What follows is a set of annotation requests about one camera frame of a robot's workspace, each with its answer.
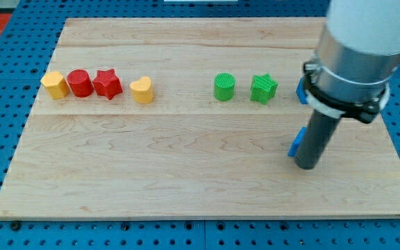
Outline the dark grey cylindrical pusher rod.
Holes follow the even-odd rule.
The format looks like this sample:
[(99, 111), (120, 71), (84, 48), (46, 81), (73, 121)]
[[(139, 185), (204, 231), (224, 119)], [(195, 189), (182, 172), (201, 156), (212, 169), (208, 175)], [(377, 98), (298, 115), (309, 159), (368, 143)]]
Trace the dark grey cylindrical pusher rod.
[(294, 161), (302, 169), (313, 169), (334, 134), (340, 118), (329, 117), (314, 110), (299, 144)]

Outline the blue block behind arm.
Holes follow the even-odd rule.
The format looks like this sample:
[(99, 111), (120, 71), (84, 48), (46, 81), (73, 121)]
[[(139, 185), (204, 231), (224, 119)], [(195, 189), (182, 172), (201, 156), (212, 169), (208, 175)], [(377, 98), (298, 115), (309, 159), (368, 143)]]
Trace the blue block behind arm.
[(307, 102), (307, 99), (306, 99), (305, 90), (303, 88), (303, 78), (300, 78), (295, 92), (296, 92), (296, 95), (297, 95), (297, 98), (298, 98), (299, 102), (302, 105), (306, 105), (308, 102)]

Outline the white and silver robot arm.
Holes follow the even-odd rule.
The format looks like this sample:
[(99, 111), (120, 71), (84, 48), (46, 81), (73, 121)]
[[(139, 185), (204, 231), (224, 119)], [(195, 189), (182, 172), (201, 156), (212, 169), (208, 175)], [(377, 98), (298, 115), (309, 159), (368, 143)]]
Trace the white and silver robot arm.
[(342, 118), (371, 123), (390, 98), (400, 63), (400, 1), (332, 0), (317, 48), (303, 64), (313, 112), (294, 155), (312, 169)]

